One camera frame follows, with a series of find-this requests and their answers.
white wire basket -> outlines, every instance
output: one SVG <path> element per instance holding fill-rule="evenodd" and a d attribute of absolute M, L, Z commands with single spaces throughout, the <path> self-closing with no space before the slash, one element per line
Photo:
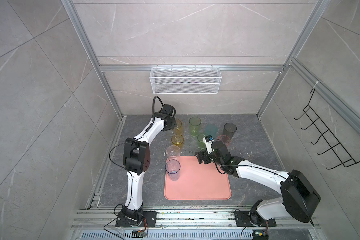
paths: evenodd
<path fill-rule="evenodd" d="M 149 75 L 154 94 L 217 93 L 221 82 L 218 67 L 153 67 Z"/>

gray marble countertop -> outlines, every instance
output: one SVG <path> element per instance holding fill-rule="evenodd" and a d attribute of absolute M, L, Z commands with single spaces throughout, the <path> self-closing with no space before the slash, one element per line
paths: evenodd
<path fill-rule="evenodd" d="M 183 122 L 184 146 L 182 156 L 194 156 L 199 151 L 196 137 L 189 134 L 188 120 L 194 115 L 176 115 Z M 127 137 L 136 136 L 149 122 L 150 115 L 128 115 L 120 136 L 119 143 Z M 232 156 L 245 159 L 275 170 L 281 170 L 280 164 L 271 148 L 256 115 L 198 115 L 202 120 L 202 129 L 207 124 L 218 127 L 218 135 L 227 122 L 237 126 L 237 131 L 228 150 Z M 229 175 L 232 196 L 227 200 L 168 200 L 164 197 L 165 150 L 172 145 L 173 131 L 160 132 L 150 145 L 151 163 L 144 176 L 143 201 L 145 206 L 189 206 L 189 205 L 252 205 L 259 199 L 273 199 L 280 196 L 274 190 L 248 179 Z M 123 146 L 115 149 L 114 161 L 122 165 Z M 124 204 L 127 197 L 127 173 L 112 164 L 106 176 L 99 206 Z"/>

black wire rack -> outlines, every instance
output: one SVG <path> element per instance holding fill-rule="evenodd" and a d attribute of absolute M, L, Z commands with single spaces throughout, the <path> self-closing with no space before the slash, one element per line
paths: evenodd
<path fill-rule="evenodd" d="M 338 160 L 339 160 L 341 163 L 338 164 L 338 165 L 336 165 L 336 166 L 334 166 L 334 167 L 331 167 L 331 168 L 326 167 L 326 169 L 328 169 L 328 170 L 334 169 L 335 167 L 338 167 L 338 166 L 340 166 L 340 165 L 343 165 L 344 167 L 350 167 L 350 166 L 352 166 L 352 165 L 355 165 L 355 164 L 360 163 L 360 161 L 356 161 L 356 160 L 350 155 L 350 153 L 349 153 L 349 152 L 346 150 L 346 148 L 341 144 L 341 142 L 337 139 L 337 137 L 333 134 L 333 132 L 327 127 L 327 125 L 325 124 L 325 122 L 319 117 L 319 115 L 318 115 L 318 114 L 313 110 L 313 108 L 309 105 L 309 104 L 311 103 L 311 99 L 312 99 L 312 96 L 313 96 L 314 93 L 315 93 L 315 89 L 312 89 L 311 92 L 310 92 L 310 94 L 312 94 L 312 95 L 311 95 L 311 98 L 309 99 L 309 102 L 308 102 L 307 106 L 303 109 L 304 113 L 303 113 L 299 118 L 295 118 L 295 120 L 299 120 L 302 116 L 306 115 L 312 123 L 311 123 L 308 127 L 304 128 L 304 129 L 301 129 L 301 130 L 306 130 L 306 129 L 308 129 L 310 126 L 313 125 L 313 126 L 315 126 L 316 129 L 319 131 L 320 136 L 319 136 L 319 138 L 317 139 L 317 141 L 316 141 L 315 143 L 311 142 L 312 145 L 317 144 L 317 142 L 320 140 L 320 138 L 323 138 L 323 139 L 327 142 L 327 144 L 328 144 L 328 146 L 329 146 L 329 149 L 327 149 L 326 151 L 323 151 L 322 153 L 318 153 L 318 152 L 317 152 L 316 154 L 317 154 L 317 155 L 322 155 L 322 154 L 324 154 L 324 153 L 332 150 L 332 152 L 336 155 L 336 157 L 338 158 Z M 312 120 L 312 118 L 307 114 L 307 111 L 308 111 L 309 109 L 311 109 L 312 112 L 316 115 L 316 119 Z M 316 122 L 318 122 L 318 121 L 321 121 L 321 122 L 324 124 L 324 126 L 325 126 L 324 130 L 322 130 L 323 132 L 320 131 L 320 129 L 319 129 L 319 128 L 317 127 L 317 125 L 316 125 Z M 335 145 L 331 146 L 331 144 L 329 143 L 329 141 L 328 141 L 328 140 L 326 139 L 326 137 L 324 136 L 325 133 L 331 134 L 331 136 L 334 137 L 334 139 L 336 139 L 337 143 L 336 143 Z M 342 148 L 344 149 L 344 151 L 347 153 L 347 155 L 349 156 L 349 159 L 346 160 L 346 161 L 342 161 L 341 158 L 339 157 L 339 155 L 338 155 L 338 154 L 336 153 L 336 151 L 334 150 L 334 147 L 342 147 Z"/>

gray marble tile wall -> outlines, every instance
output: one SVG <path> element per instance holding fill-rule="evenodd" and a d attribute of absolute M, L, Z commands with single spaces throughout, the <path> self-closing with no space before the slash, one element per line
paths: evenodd
<path fill-rule="evenodd" d="M 74 2 L 100 64 L 283 64 L 316 1 Z"/>
<path fill-rule="evenodd" d="M 332 0 L 298 60 L 360 115 L 360 0 Z"/>
<path fill-rule="evenodd" d="M 149 71 L 106 72 L 124 114 L 152 114 Z M 160 94 L 179 114 L 255 114 L 277 71 L 222 71 L 217 94 Z"/>
<path fill-rule="evenodd" d="M 269 104 L 261 121 L 276 149 L 286 170 L 301 169 L 312 185 L 321 195 L 315 216 L 328 239 L 360 239 L 360 163 L 343 167 L 339 166 L 336 156 L 328 151 L 329 147 L 321 138 L 315 142 L 320 133 L 306 116 L 299 120 L 303 108 L 311 97 L 312 87 L 294 70 L 283 79 L 280 87 Z M 360 136 L 345 122 L 344 119 L 315 93 L 311 101 L 312 108 L 322 118 L 330 130 L 345 146 L 347 151 L 360 161 Z M 334 139 L 326 135 L 332 145 Z M 340 156 L 344 156 L 341 148 L 335 148 Z"/>
<path fill-rule="evenodd" d="M 115 112 L 59 0 L 0 1 L 0 239 L 62 239 Z"/>

clear cup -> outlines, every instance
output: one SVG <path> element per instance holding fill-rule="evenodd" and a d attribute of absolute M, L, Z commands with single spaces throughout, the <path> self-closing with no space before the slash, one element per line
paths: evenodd
<path fill-rule="evenodd" d="M 237 127 L 235 124 L 233 123 L 226 123 L 224 125 L 224 130 L 223 130 L 223 135 L 229 137 L 230 139 L 232 139 L 233 135 L 235 134 L 237 130 Z"/>
<path fill-rule="evenodd" d="M 172 141 L 173 145 L 176 145 L 180 149 L 182 149 L 183 144 L 184 144 L 184 137 L 183 136 L 181 136 L 179 134 L 173 135 L 171 141 Z"/>
<path fill-rule="evenodd" d="M 200 149 L 205 149 L 205 142 L 203 141 L 203 138 L 207 136 L 206 133 L 200 133 L 199 135 L 197 135 L 197 146 Z"/>
<path fill-rule="evenodd" d="M 216 125 L 208 124 L 208 125 L 205 127 L 206 136 L 211 135 L 212 137 L 216 137 L 217 129 L 218 129 L 218 128 L 217 128 Z"/>
<path fill-rule="evenodd" d="M 180 119 L 176 118 L 176 127 L 173 128 L 175 134 L 182 135 L 183 134 L 183 123 Z"/>
<path fill-rule="evenodd" d="M 199 134 L 201 125 L 202 125 L 202 120 L 200 118 L 192 117 L 189 119 L 189 130 L 191 136 L 196 137 Z"/>
<path fill-rule="evenodd" d="M 224 142 L 225 146 L 229 146 L 231 144 L 231 139 L 228 136 L 220 135 L 217 137 L 218 140 Z"/>
<path fill-rule="evenodd" d="M 165 171 L 172 181 L 176 181 L 180 176 L 180 163 L 176 159 L 170 159 L 165 164 Z"/>
<path fill-rule="evenodd" d="M 178 146 L 172 145 L 167 147 L 165 151 L 167 154 L 168 159 L 178 159 L 180 157 L 180 148 Z"/>

